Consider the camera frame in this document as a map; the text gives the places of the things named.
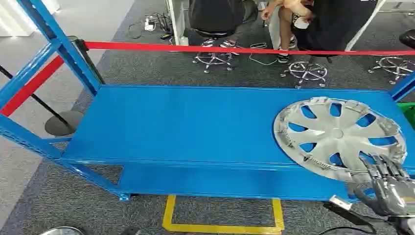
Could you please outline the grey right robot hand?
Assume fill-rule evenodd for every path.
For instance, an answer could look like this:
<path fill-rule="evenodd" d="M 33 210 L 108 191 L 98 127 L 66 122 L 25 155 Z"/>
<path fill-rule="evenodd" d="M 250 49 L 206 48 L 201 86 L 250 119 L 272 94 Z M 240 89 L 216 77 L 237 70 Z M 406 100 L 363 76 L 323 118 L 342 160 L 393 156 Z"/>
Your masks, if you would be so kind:
<path fill-rule="evenodd" d="M 402 167 L 384 155 L 373 155 L 374 164 L 360 157 L 371 179 L 374 197 L 367 196 L 363 190 L 353 190 L 356 197 L 379 216 L 414 217 L 415 181 Z"/>

